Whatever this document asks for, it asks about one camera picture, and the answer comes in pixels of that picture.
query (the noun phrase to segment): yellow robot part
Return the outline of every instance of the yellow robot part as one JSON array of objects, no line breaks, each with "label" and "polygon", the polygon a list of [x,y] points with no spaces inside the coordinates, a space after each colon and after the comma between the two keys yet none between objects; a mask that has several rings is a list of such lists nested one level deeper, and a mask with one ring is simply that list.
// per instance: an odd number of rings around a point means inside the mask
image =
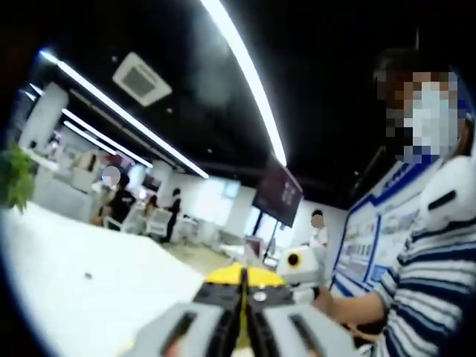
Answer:
[{"label": "yellow robot part", "polygon": [[[243,266],[233,263],[226,268],[212,271],[205,277],[206,283],[239,285],[242,283]],[[263,268],[248,267],[248,286],[280,286],[284,285],[284,280],[273,271]]]}]

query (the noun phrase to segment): green leaves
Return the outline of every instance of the green leaves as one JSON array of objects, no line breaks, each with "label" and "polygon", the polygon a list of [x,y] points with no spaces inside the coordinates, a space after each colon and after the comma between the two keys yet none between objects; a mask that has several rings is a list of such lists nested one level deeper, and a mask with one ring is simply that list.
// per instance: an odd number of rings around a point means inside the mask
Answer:
[{"label": "green leaves", "polygon": [[17,207],[23,213],[35,186],[32,168],[30,158],[17,144],[0,153],[0,207]]}]

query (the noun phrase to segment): air conditioning vent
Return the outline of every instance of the air conditioning vent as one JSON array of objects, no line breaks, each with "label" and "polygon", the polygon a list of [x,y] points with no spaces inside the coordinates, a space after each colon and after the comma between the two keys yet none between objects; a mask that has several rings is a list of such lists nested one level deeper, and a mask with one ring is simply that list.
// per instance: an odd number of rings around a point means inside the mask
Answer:
[{"label": "air conditioning vent", "polygon": [[142,106],[149,106],[172,93],[164,79],[133,52],[126,56],[112,80]]}]

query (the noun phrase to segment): television screen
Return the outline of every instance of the television screen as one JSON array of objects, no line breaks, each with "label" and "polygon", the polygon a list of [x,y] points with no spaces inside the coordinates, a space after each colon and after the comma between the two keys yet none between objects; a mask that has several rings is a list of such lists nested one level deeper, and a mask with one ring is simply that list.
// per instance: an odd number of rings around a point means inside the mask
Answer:
[{"label": "television screen", "polygon": [[303,189],[294,176],[274,157],[270,157],[253,200],[253,206],[292,227]]},{"label": "television screen", "polygon": [[157,192],[161,186],[161,181],[152,177],[151,175],[146,175],[144,180],[142,181],[142,186],[144,186],[148,190],[152,190]]}]

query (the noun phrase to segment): white chair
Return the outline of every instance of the white chair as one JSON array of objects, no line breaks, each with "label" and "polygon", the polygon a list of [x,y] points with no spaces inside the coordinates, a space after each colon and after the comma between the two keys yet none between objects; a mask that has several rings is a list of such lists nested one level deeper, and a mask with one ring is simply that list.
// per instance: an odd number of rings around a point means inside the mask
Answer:
[{"label": "white chair", "polygon": [[122,221],[122,223],[114,220],[110,216],[107,216],[103,220],[103,225],[106,228],[109,228],[110,225],[114,225],[115,227],[119,228],[120,232],[139,234],[141,216],[143,213],[144,213],[143,207],[140,204],[135,203],[131,207],[129,213],[127,214],[126,218]]},{"label": "white chair", "polygon": [[167,224],[172,216],[166,210],[155,210],[146,222],[145,234],[157,234],[160,237],[167,235]]},{"label": "white chair", "polygon": [[196,239],[196,228],[198,222],[188,218],[181,218],[177,221],[176,232],[172,235],[174,242],[193,242]]}]

